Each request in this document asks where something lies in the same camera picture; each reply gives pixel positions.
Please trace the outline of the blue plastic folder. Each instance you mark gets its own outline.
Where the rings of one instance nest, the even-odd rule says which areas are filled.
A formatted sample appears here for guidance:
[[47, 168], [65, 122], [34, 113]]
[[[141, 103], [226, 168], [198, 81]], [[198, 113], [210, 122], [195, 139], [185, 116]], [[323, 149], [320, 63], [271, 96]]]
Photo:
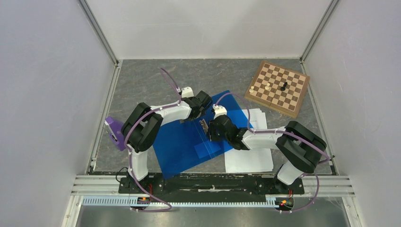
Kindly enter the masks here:
[[174, 121], [161, 126], [153, 148], [165, 179], [233, 149], [226, 141], [210, 141], [205, 135], [199, 120], [205, 119], [209, 124], [213, 117], [210, 107], [196, 120]]

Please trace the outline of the white paper sheet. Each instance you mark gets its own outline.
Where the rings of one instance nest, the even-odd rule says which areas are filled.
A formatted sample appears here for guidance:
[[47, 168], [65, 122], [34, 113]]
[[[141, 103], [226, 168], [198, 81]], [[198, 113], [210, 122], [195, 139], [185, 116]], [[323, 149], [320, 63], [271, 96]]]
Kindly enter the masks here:
[[[254, 108], [250, 110], [251, 125], [256, 129], [267, 129], [265, 113]], [[273, 170], [271, 150], [259, 148], [252, 150], [231, 149], [224, 153], [227, 173], [261, 173]]]

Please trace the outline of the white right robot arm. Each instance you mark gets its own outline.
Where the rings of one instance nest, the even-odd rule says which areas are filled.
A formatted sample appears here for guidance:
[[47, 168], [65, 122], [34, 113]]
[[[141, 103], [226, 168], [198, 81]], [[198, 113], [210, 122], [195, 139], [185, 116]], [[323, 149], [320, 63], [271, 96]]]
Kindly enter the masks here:
[[279, 193], [287, 192], [297, 178], [314, 173], [319, 164], [330, 160], [325, 153], [326, 142], [297, 121], [290, 121], [285, 127], [255, 131], [239, 128], [227, 115], [221, 115], [209, 122], [208, 137], [214, 142], [226, 141], [236, 150], [280, 150], [288, 161], [273, 180]]

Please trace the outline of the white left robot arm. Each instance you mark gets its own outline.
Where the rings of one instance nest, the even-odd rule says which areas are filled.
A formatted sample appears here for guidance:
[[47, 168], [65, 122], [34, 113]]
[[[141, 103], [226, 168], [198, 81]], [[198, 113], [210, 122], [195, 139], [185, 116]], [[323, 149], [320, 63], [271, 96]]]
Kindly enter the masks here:
[[197, 95], [182, 92], [183, 97], [166, 105], [137, 104], [121, 128], [124, 145], [128, 148], [130, 186], [137, 193], [148, 188], [147, 158], [161, 126], [183, 120], [192, 121], [204, 116], [212, 98], [204, 91]]

